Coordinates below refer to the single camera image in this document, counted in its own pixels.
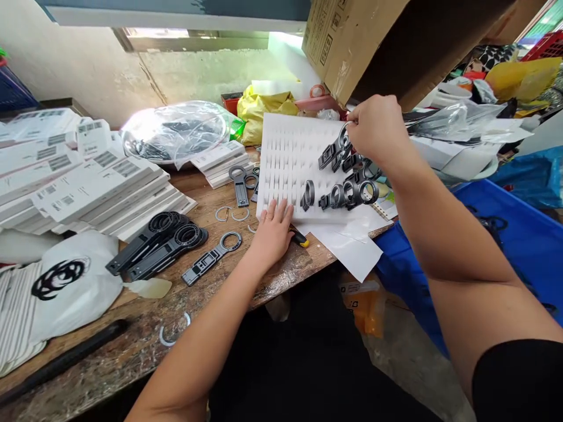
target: cloth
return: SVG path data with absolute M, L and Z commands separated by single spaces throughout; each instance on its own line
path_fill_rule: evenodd
M 337 281 L 323 272 L 290 290 L 291 312 L 274 322 L 248 313 L 209 407 L 220 421 L 439 421 L 372 366 Z M 477 420 L 556 420 L 563 393 L 563 344 L 503 343 L 473 377 Z

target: yellow plastic bag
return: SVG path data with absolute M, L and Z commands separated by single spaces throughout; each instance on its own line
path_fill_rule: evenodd
M 485 81 L 493 88 L 499 103 L 514 97 L 521 103 L 529 103 L 553 85 L 560 65 L 561 57 L 499 63 L 491 69 Z
M 375 273 L 359 283 L 346 272 L 339 283 L 344 305 L 354 314 L 356 327 L 363 334 L 383 338 L 387 294 Z
M 254 93 L 254 87 L 250 85 L 242 94 L 242 98 L 236 107 L 238 117 L 246 122 L 241 143 L 243 145 L 260 145 L 262 143 L 264 113 L 297 115 L 299 109 L 294 101 L 291 92 L 271 96 L 258 95 Z

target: person's left hand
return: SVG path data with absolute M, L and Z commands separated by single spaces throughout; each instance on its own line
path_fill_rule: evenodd
M 283 257 L 294 234 L 288 231 L 293 217 L 293 205 L 289 204 L 285 212 L 286 206 L 287 199 L 283 199 L 279 206 L 272 199 L 268 210 L 263 210 L 260 215 L 260 224 L 248 249 L 253 261 L 263 266 L 265 271 Z

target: black logo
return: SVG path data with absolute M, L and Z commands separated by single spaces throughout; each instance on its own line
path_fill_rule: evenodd
M 78 280 L 90 267 L 88 257 L 61 261 L 43 273 L 31 287 L 31 294 L 39 300 L 48 301 L 57 297 L 57 292 Z

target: black sleeve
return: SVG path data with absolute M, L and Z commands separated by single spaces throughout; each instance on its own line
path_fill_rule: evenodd
M 479 422 L 563 420 L 563 343 L 527 339 L 490 348 L 472 389 Z

